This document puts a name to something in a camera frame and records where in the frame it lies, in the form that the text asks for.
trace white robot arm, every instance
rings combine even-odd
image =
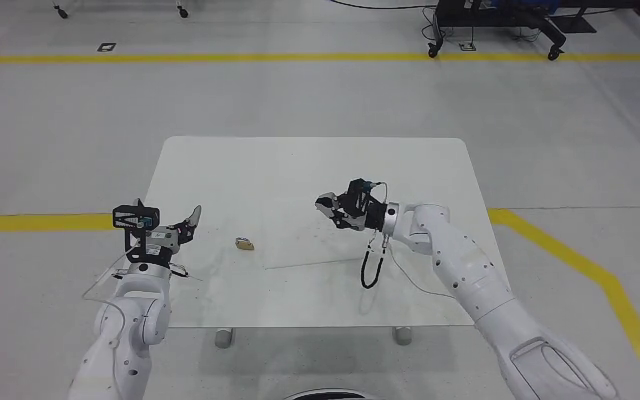
[[[149,346],[160,343],[169,326],[169,279],[188,276],[170,269],[171,257],[193,239],[200,213],[198,206],[183,222],[159,227],[159,210],[139,200],[114,210],[131,266],[113,275],[120,279],[113,297],[97,300],[103,303],[94,324],[98,339],[80,363],[69,400],[142,399],[151,372]]]
[[[391,238],[431,256],[435,274],[496,352],[516,399],[618,398],[611,381],[580,350],[527,312],[484,251],[449,223],[446,207],[381,203],[371,196],[378,184],[354,180],[340,196],[320,196],[316,207],[340,229],[375,229],[383,243]]]

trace yellow stripe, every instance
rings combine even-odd
[[[2,215],[0,232],[104,231],[111,214]]]
[[[431,59],[424,53],[281,53],[281,54],[37,54],[0,55],[0,64],[120,64],[120,63],[252,63],[252,62],[542,62],[535,53],[442,53]],[[562,62],[638,62],[640,54],[563,54]]]
[[[613,312],[618,317],[631,346],[640,358],[640,317],[618,278],[564,243],[530,224],[514,212],[489,209],[491,223],[506,225],[544,250],[562,260],[582,275],[597,283],[604,291]]]

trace cart wheel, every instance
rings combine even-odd
[[[562,51],[559,48],[557,48],[556,46],[551,46],[551,50],[549,50],[549,55],[547,56],[547,58],[549,59],[549,61],[553,61],[560,57],[560,53],[562,53]]]
[[[62,8],[60,8],[60,6],[55,6],[54,8],[56,10],[58,10],[58,15],[60,16],[60,18],[62,18],[62,19],[69,18],[69,15],[67,14],[67,12],[65,10],[63,10]]]

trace table leg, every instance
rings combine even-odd
[[[215,345],[219,349],[228,349],[233,343],[233,328],[220,328],[216,331]]]
[[[411,343],[413,336],[411,334],[411,328],[408,326],[393,327],[392,334],[393,340],[400,346],[406,346]]]

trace table top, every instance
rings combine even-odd
[[[195,279],[171,280],[172,327],[472,325],[451,298],[416,289],[387,255],[378,285],[360,286],[372,232],[338,230],[318,195],[352,179],[385,181],[389,201],[447,205],[451,222],[506,273],[465,144],[459,139],[172,137],[145,204],[161,224],[202,205],[195,239],[175,257]],[[382,200],[384,189],[374,195]],[[239,250],[246,237],[254,251]],[[447,293],[431,259],[393,242],[422,288]],[[369,260],[372,279],[377,256]]]

